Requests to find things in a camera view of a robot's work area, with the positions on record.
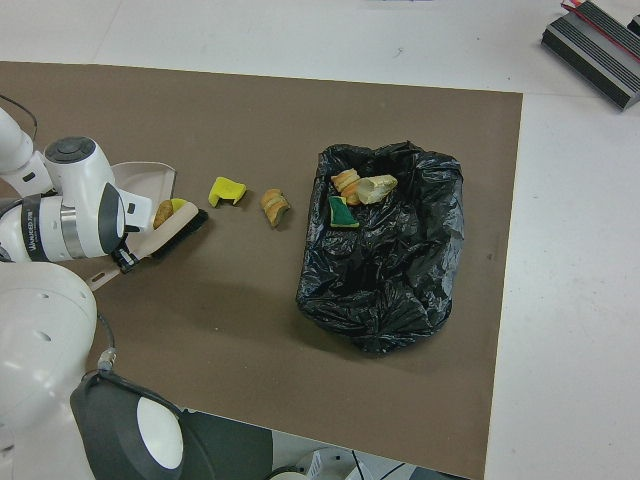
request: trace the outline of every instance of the black trash bag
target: black trash bag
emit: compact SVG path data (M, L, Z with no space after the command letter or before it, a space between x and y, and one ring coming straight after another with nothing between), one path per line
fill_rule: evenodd
M390 174L380 203L350 207L356 229L331 228L331 176ZM448 155L410 142L320 154L296 300L320 327L365 352L388 353L437 332L451 312L463 243L462 172Z

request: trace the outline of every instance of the white table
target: white table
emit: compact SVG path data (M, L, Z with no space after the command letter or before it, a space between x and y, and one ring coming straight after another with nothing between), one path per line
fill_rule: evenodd
M523 92L486 478L634 478L640 106L621 114L540 47L562 14L558 0L5 0L0 60Z

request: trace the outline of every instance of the brown cardboard surface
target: brown cardboard surface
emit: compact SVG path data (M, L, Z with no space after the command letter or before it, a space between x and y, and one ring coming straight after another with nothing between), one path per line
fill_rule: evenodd
M482 477L520 94L16 63L0 78L37 115L41 147L86 135L112 163L168 163L176 196L211 216L164 261L96 292L120 374L179 405ZM371 358L297 311L309 196L327 146L404 140L461 162L466 242L444 329ZM247 184L236 207L208 205L217 176ZM277 230L258 202L272 187L293 206ZM66 264L83 277L105 265ZM98 330L89 365L104 344Z

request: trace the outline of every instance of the red cable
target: red cable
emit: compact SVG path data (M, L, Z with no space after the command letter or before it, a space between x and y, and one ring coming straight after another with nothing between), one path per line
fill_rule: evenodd
M574 5L576 4L576 2L578 0L570 0L571 3L573 3ZM584 13L582 13L580 10L578 10L576 7L572 7L571 5L567 5L566 3L563 2L560 4L560 6L562 8L564 8L566 11L568 12L572 12L575 13L578 18L580 20L582 20L583 22L588 23L589 25L591 25L593 28L595 28L598 32L600 32L607 40L609 40L611 43L613 43L615 46L617 46L618 48L621 48L622 50L624 50L625 52L627 52L629 55L631 55L636 62L640 63L640 56L636 55L634 52L632 52L631 50L629 50L627 47L625 47L624 45L622 45L620 42L618 42L615 38L613 38L611 35L609 35L607 32L605 32L599 25L597 25L596 23L594 23L589 17L587 17Z

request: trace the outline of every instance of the green sponge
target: green sponge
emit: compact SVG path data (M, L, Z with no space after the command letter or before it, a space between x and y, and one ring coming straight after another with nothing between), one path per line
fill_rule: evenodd
M329 207L331 207L331 226L337 228L357 228L358 221L353 218L347 199L344 197L329 197Z

